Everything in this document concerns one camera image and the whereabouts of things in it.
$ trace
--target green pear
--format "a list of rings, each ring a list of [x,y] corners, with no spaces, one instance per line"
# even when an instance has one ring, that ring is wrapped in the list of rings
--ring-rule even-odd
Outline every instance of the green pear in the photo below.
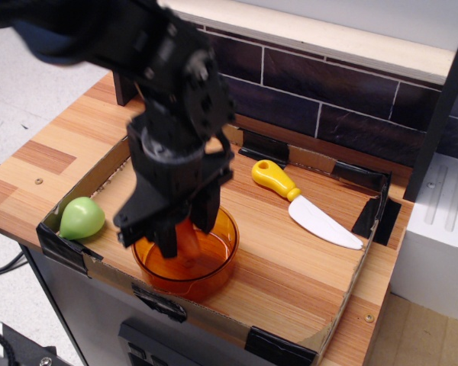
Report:
[[[89,197],[69,202],[61,217],[60,237],[68,240],[86,238],[104,225],[105,212]]]

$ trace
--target toy knife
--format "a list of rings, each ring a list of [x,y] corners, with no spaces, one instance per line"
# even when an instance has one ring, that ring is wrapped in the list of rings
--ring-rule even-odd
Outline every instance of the toy knife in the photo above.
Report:
[[[259,185],[287,198],[291,202],[290,217],[306,230],[338,246],[356,250],[363,247],[360,239],[302,196],[294,181],[271,160],[257,162],[251,175]]]

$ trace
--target cardboard tray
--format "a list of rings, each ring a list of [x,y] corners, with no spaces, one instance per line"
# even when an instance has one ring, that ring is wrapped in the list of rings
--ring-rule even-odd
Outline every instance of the cardboard tray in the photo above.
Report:
[[[113,216],[136,183],[126,139],[44,218],[37,228],[40,244],[46,256],[138,297],[176,322],[195,324],[273,364],[317,364],[373,237],[386,242],[394,225],[395,219],[380,224],[384,211],[397,211],[387,200],[390,175],[287,146],[292,158],[285,171],[302,194],[364,243],[360,251],[341,248],[302,229],[289,217],[288,201],[252,181],[255,160],[238,153],[237,144],[249,139],[245,133],[236,127],[226,129],[236,158],[231,164],[234,179],[221,191],[221,206],[240,231],[234,275],[201,303],[157,293],[143,281],[131,249],[117,240]],[[252,155],[246,147],[242,153]],[[92,196],[102,207],[106,224],[87,239],[61,239],[56,233],[64,207],[81,196]]]

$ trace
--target floor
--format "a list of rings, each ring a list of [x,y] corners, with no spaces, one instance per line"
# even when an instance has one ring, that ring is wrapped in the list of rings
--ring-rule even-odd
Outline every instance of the floor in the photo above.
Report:
[[[107,71],[37,61],[12,30],[0,30],[0,162],[95,84]],[[19,253],[0,235],[0,267]],[[29,268],[0,276],[0,321],[40,345],[81,361]],[[368,366],[458,366],[458,321],[391,296]]]
[[[390,295],[367,366],[458,366],[458,320]]]

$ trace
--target yellow knife handle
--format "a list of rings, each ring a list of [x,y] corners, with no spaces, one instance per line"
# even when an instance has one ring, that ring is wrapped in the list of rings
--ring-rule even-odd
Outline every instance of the yellow knife handle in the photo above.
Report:
[[[257,162],[251,170],[251,175],[256,183],[275,191],[290,202],[301,193],[294,181],[271,160]]]

